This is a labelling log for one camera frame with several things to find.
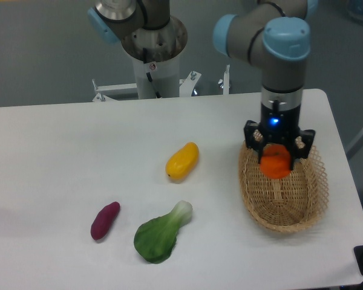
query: wicker basket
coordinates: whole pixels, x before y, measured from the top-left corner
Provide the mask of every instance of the wicker basket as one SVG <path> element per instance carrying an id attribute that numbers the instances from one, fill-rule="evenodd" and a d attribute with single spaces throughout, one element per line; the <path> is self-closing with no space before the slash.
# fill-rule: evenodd
<path id="1" fill-rule="evenodd" d="M 307 159 L 295 163 L 290 175 L 270 179 L 261 173 L 256 153 L 243 143 L 238 174 L 246 208 L 269 230 L 305 230 L 317 223 L 327 209 L 327 174 L 315 146 Z"/>

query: bok choy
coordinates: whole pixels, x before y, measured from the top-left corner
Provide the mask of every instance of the bok choy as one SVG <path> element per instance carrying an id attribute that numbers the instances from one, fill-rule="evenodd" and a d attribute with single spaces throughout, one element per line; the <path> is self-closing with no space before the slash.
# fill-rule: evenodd
<path id="1" fill-rule="evenodd" d="M 134 236 L 134 248 L 150 263 L 162 263 L 171 256 L 179 228 L 192 217 L 192 205 L 179 201 L 170 213 L 142 224 Z"/>

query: toy orange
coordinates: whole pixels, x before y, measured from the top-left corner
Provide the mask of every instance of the toy orange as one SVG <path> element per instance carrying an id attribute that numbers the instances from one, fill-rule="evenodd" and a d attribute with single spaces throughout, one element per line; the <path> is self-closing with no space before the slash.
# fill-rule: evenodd
<path id="1" fill-rule="evenodd" d="M 260 170 L 269 178 L 284 178 L 290 174 L 290 161 L 290 153 L 285 146 L 274 144 L 264 150 Z"/>

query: purple sweet potato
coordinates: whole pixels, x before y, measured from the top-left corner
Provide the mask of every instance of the purple sweet potato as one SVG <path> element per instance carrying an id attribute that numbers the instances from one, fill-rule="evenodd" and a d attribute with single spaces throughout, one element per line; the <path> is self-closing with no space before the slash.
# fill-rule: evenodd
<path id="1" fill-rule="evenodd" d="M 119 212 L 120 204 L 117 201 L 104 207 L 97 214 L 96 219 L 91 225 L 91 237 L 94 240 L 100 240 L 105 237 Z"/>

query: sticker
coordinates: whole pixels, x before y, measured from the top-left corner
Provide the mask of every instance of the sticker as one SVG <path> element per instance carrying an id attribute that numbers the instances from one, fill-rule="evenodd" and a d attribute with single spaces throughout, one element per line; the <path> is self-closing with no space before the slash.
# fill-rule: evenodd
<path id="1" fill-rule="evenodd" d="M 157 64 L 156 64 L 156 62 L 144 63 L 144 66 L 145 66 L 145 71 L 147 73 L 152 73 L 154 71 L 157 71 Z"/>

